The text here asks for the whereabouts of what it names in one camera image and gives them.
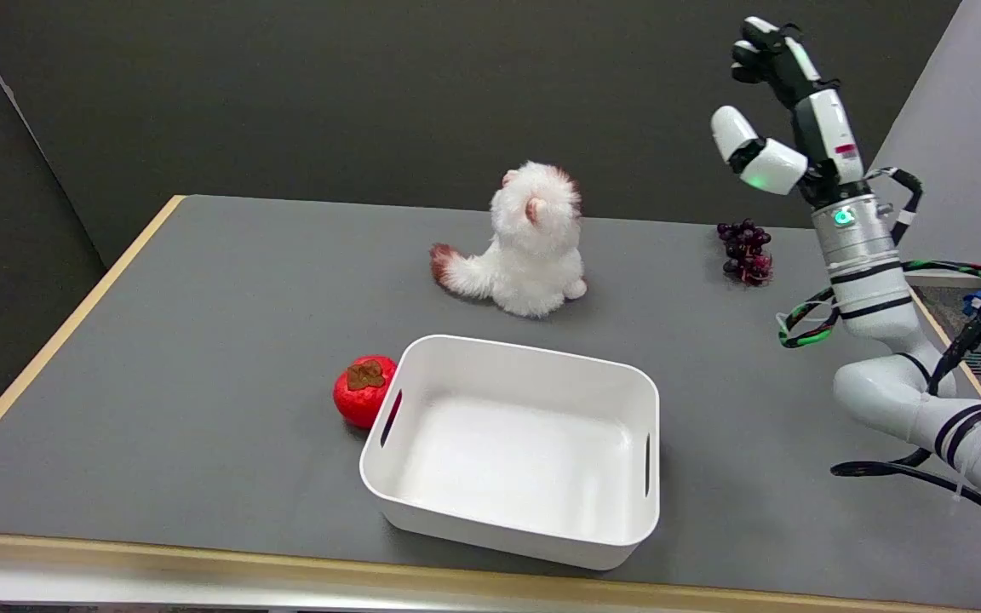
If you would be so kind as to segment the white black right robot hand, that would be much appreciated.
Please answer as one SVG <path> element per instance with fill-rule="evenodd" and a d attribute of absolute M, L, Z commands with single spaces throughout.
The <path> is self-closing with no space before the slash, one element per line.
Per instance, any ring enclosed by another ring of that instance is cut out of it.
<path fill-rule="evenodd" d="M 824 80 L 802 32 L 750 16 L 731 50 L 731 74 L 740 83 L 766 83 L 789 112 L 794 144 L 762 137 L 736 107 L 711 117 L 714 143 L 733 174 L 756 190 L 778 195 L 797 190 L 814 208 L 869 193 L 859 147 L 840 81 Z"/>

